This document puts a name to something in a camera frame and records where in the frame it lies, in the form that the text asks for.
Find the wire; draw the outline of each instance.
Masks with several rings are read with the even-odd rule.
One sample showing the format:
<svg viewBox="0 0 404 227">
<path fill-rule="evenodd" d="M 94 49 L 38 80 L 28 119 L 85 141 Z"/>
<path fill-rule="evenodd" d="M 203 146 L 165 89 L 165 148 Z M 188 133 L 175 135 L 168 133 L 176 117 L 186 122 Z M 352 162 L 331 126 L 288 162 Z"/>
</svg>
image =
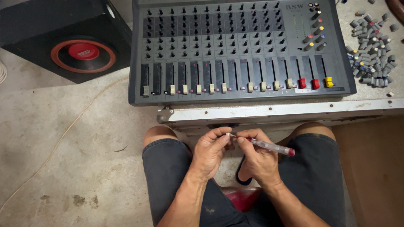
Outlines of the wire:
<svg viewBox="0 0 404 227">
<path fill-rule="evenodd" d="M 100 93 L 98 93 L 98 95 L 96 95 L 93 100 L 88 104 L 88 106 L 86 108 L 84 108 L 84 110 L 80 113 L 80 115 L 76 118 L 76 120 L 74 120 L 74 122 L 69 126 L 69 128 L 65 131 L 65 133 L 63 134 L 63 136 L 60 138 L 59 142 L 57 142 L 55 148 L 53 149 L 53 151 L 51 152 L 51 154 L 49 155 L 48 159 L 45 161 L 45 163 L 41 166 L 41 168 L 39 168 L 39 170 L 31 177 L 29 178 L 25 183 L 23 183 L 23 185 L 21 185 L 11 196 L 10 198 L 8 198 L 8 200 L 3 204 L 3 206 L 0 209 L 0 214 L 3 211 L 3 208 L 5 207 L 5 205 L 11 200 L 11 198 L 22 188 L 24 187 L 24 185 L 26 185 L 30 180 L 32 180 L 44 167 L 45 165 L 49 162 L 49 160 L 51 159 L 52 155 L 55 153 L 56 148 L 59 146 L 60 142 L 62 141 L 63 137 L 65 137 L 66 133 L 69 131 L 69 129 L 74 125 L 74 123 L 76 123 L 76 121 L 81 117 L 81 115 L 83 115 L 83 113 L 88 109 L 88 107 L 90 107 L 90 105 L 102 94 L 104 93 L 104 91 L 108 90 L 110 87 L 112 87 L 113 85 L 123 81 L 123 80 L 127 80 L 129 79 L 129 77 L 120 79 L 112 84 L 110 84 L 108 87 L 106 87 L 104 90 L 102 90 Z"/>
</svg>

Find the hand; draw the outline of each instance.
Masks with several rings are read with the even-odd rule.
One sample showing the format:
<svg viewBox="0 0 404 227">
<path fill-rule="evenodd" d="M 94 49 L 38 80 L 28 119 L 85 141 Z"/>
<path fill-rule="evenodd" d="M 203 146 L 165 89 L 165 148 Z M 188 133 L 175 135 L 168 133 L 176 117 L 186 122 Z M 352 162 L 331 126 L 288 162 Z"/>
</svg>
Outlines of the hand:
<svg viewBox="0 0 404 227">
<path fill-rule="evenodd" d="M 244 130 L 238 132 L 237 135 L 240 136 L 237 142 L 246 155 L 240 173 L 247 171 L 261 187 L 263 187 L 264 184 L 268 187 L 282 184 L 283 182 L 280 179 L 278 171 L 278 154 L 258 146 L 254 147 L 251 142 L 245 139 L 254 138 L 256 140 L 272 143 L 267 135 L 259 128 Z"/>
<path fill-rule="evenodd" d="M 205 180 L 211 179 L 220 166 L 225 146 L 231 144 L 230 137 L 226 135 L 228 132 L 231 132 L 230 127 L 221 127 L 202 136 L 195 146 L 189 171 L 200 174 Z"/>
</svg>

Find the screwdriver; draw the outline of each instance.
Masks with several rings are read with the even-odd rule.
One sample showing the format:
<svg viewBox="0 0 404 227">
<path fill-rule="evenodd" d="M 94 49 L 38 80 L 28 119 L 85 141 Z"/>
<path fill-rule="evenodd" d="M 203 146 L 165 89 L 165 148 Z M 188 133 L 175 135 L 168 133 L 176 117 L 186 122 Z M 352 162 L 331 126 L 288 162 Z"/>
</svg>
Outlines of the screwdriver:
<svg viewBox="0 0 404 227">
<path fill-rule="evenodd" d="M 231 133 L 226 133 L 229 137 L 235 137 L 238 138 L 239 136 L 233 135 Z M 262 147 L 264 149 L 270 150 L 270 151 L 274 151 L 276 153 L 280 153 L 286 156 L 294 156 L 295 155 L 295 150 L 292 148 L 288 148 L 288 147 L 283 147 L 283 146 L 279 146 L 273 143 L 268 143 L 268 142 L 264 142 L 264 141 L 259 141 L 256 139 L 248 139 L 246 138 L 246 140 L 250 141 L 252 144 L 257 145 L 259 147 Z"/>
</svg>

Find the red stool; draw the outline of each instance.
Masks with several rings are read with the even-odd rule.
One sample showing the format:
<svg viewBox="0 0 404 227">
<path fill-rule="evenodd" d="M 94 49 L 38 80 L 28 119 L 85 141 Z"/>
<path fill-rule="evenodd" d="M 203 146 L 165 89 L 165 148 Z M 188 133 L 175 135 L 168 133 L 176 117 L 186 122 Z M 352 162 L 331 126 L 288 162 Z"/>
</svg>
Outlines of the red stool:
<svg viewBox="0 0 404 227">
<path fill-rule="evenodd" d="M 262 190 L 260 187 L 253 186 L 220 187 L 220 189 L 230 199 L 234 207 L 242 212 L 251 209 Z"/>
</svg>

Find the dark shorts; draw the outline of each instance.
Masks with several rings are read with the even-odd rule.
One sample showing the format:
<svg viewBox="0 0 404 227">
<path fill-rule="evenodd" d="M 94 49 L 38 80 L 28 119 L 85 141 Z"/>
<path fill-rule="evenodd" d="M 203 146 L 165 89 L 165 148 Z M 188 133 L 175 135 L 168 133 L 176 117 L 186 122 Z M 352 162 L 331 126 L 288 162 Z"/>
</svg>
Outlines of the dark shorts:
<svg viewBox="0 0 404 227">
<path fill-rule="evenodd" d="M 345 226 L 338 144 L 325 135 L 310 133 L 291 139 L 287 146 L 296 150 L 296 156 L 287 157 L 279 163 L 279 173 L 285 185 L 330 226 Z M 174 200 L 191 161 L 188 148 L 174 139 L 161 139 L 144 148 L 143 166 L 154 226 Z M 241 212 L 209 180 L 202 202 L 200 226 L 283 225 L 265 193 L 260 194 L 251 210 Z"/>
</svg>

